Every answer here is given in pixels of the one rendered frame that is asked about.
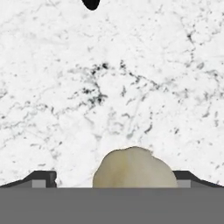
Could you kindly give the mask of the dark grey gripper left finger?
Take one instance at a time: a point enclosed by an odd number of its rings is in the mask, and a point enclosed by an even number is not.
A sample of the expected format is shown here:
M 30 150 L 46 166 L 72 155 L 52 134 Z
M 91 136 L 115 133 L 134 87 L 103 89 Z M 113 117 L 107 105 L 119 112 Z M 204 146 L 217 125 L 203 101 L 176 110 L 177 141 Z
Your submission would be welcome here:
M 56 188 L 56 171 L 33 171 L 23 179 L 0 185 L 0 188 Z

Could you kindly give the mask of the black rounded object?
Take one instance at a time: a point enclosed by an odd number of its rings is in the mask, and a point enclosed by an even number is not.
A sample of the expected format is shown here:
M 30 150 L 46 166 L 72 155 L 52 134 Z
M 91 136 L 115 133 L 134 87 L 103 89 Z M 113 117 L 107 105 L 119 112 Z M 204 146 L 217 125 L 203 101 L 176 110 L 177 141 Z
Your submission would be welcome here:
M 91 11 L 96 10 L 100 3 L 100 0 L 81 0 L 81 1 Z

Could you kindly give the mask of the pale beige garlic bulb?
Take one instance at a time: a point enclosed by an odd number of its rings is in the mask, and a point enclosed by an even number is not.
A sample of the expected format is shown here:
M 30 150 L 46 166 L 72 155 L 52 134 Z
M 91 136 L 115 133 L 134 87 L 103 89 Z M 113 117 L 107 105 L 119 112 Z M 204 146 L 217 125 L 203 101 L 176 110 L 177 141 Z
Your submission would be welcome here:
M 129 147 L 108 153 L 93 177 L 93 188 L 177 188 L 168 164 L 150 150 Z

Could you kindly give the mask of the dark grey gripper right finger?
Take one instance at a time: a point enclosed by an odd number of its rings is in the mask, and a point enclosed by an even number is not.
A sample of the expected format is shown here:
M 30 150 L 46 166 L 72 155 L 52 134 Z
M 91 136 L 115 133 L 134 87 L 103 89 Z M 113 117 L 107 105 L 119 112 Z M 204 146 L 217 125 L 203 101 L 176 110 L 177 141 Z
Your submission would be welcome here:
M 174 175 L 178 181 L 178 186 L 182 188 L 194 187 L 214 187 L 222 188 L 222 185 L 217 185 L 212 182 L 205 181 L 196 177 L 190 171 L 174 171 Z

